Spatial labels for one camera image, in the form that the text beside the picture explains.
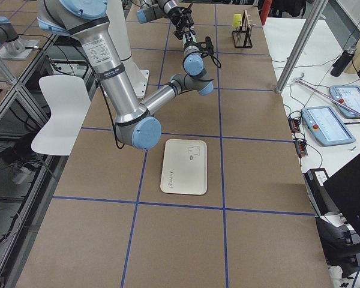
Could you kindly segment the third background robot arm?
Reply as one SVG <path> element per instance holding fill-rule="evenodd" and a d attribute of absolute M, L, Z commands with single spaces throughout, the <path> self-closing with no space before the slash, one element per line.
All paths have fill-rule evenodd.
<path fill-rule="evenodd" d="M 0 16 L 0 57 L 6 60 L 24 61 L 39 40 L 23 39 L 15 30 L 11 22 Z"/>

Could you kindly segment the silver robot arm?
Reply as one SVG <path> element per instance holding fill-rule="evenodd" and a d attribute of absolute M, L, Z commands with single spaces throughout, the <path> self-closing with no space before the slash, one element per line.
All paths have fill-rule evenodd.
<path fill-rule="evenodd" d="M 140 24 L 161 18 L 169 19 L 176 28 L 173 34 L 181 40 L 184 35 L 196 34 L 194 20 L 191 16 L 192 5 L 191 3 L 184 7 L 178 1 L 143 1 L 136 16 Z"/>
<path fill-rule="evenodd" d="M 213 79 L 208 76 L 204 57 L 213 55 L 209 38 L 198 43 L 195 38 L 191 7 L 178 1 L 148 1 L 137 11 L 140 23 L 161 18 L 169 19 L 176 28 L 174 35 L 182 40 L 183 74 L 170 81 L 149 97 L 139 100 L 126 68 L 127 58 L 120 58 L 118 49 L 128 45 L 125 15 L 120 1 L 38 1 L 38 23 L 42 30 L 77 40 L 86 55 L 100 88 L 110 98 L 116 117 L 113 133 L 116 142 L 151 149 L 161 136 L 161 124 L 153 115 L 162 106 L 183 92 L 212 92 Z"/>

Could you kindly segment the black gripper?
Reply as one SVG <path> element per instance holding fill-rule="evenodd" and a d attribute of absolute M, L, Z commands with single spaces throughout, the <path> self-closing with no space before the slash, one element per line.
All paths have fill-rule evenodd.
<path fill-rule="evenodd" d="M 206 50 L 202 50 L 200 44 L 193 42 L 193 41 L 184 43 L 184 55 L 185 56 L 188 56 L 191 54 L 201 54 L 201 53 L 205 56 L 213 56 L 214 51 L 208 50 L 208 49 L 213 49 L 213 43 L 209 36 L 205 37 L 205 49 Z"/>
<path fill-rule="evenodd" d="M 181 40 L 182 31 L 187 29 L 187 34 L 195 35 L 194 21 L 191 16 L 191 8 L 173 8 L 171 9 L 171 22 L 174 24 L 177 30 L 173 32 L 174 36 Z"/>

